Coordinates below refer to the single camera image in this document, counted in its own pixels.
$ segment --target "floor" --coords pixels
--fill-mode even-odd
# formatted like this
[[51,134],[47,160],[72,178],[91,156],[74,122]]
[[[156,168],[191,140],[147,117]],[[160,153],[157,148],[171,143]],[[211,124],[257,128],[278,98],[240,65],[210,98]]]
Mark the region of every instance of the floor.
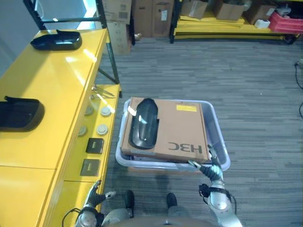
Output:
[[[215,223],[198,195],[201,175],[134,173],[115,160],[123,103],[131,96],[207,100],[214,105],[231,158],[226,188],[236,197],[244,226],[302,226],[303,91],[294,62],[302,45],[280,41],[179,41],[144,38],[130,55],[116,56],[123,98],[119,100],[106,178],[118,196],[103,211],[124,206],[135,193],[135,215],[166,215],[165,197],[195,218]],[[102,67],[110,71],[103,57]]]

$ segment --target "wall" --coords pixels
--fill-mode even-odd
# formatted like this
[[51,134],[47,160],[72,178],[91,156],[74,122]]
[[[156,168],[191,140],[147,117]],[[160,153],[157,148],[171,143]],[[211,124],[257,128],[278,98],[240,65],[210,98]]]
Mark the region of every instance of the wall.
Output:
[[[45,19],[82,17],[82,0],[40,0],[38,12]],[[1,0],[0,7],[0,77],[38,32],[23,0]],[[78,23],[51,24],[48,29],[76,28]]]
[[1,0],[0,76],[38,32],[22,0]]

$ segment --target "robotic arm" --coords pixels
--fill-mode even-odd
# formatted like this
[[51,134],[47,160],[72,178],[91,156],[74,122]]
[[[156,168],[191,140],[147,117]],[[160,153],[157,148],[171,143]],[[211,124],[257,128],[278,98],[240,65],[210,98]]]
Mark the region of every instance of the robotic arm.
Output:
[[212,186],[200,185],[199,193],[201,196],[208,198],[207,204],[216,216],[219,225],[224,227],[242,227],[240,220],[233,212],[231,195],[224,187],[223,172],[216,151],[210,145],[208,147],[212,154],[212,166],[204,166],[196,161],[188,161],[189,164],[195,166],[211,180]]
[[95,207],[104,200],[115,196],[116,192],[97,194],[101,181],[97,181],[90,189],[82,210],[79,212],[75,227],[96,227],[101,226],[104,215],[98,212]]

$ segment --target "shoe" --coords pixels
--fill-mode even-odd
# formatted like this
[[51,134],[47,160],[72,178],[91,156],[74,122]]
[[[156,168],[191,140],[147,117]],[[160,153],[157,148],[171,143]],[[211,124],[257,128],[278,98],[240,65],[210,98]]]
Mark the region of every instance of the shoe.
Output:
[[128,210],[131,210],[130,217],[134,217],[134,193],[131,190],[126,191],[125,193],[125,207]]
[[175,196],[174,193],[168,193],[166,196],[166,202],[167,202],[167,206],[168,208],[172,207],[172,206],[177,206],[177,198]]

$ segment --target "yellow label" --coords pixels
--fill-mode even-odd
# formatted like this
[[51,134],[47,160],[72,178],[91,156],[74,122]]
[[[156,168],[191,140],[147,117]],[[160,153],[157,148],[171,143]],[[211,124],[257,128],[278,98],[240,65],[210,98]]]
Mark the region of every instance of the yellow label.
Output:
[[197,112],[197,107],[191,105],[177,105],[177,110]]

